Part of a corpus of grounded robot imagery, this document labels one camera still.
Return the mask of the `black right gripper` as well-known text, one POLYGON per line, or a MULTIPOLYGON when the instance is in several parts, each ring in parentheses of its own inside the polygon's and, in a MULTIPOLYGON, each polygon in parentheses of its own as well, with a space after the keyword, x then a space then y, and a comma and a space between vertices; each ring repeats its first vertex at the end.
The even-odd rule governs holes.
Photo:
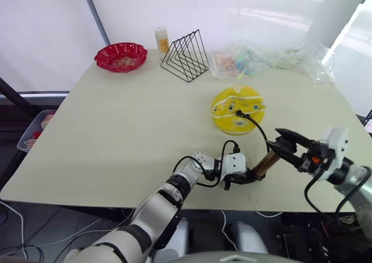
POLYGON ((323 164, 323 161, 327 160, 330 156, 330 149, 327 141, 311 140, 295 131, 284 128, 275 128, 275 131, 286 140, 299 144, 307 149, 301 157, 297 157, 295 155, 297 151, 296 145, 292 143, 282 144, 280 142, 267 141, 272 151, 280 158, 293 165, 299 172, 315 174, 318 168, 323 164))

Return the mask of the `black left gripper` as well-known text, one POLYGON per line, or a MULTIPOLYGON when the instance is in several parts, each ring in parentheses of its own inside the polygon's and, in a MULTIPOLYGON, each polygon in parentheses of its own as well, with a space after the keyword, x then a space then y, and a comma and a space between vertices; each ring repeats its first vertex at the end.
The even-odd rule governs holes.
POLYGON ((224 190, 229 190, 232 183, 250 184, 260 181, 260 177, 250 176, 256 176, 256 171, 245 165, 232 165, 223 168, 224 190))

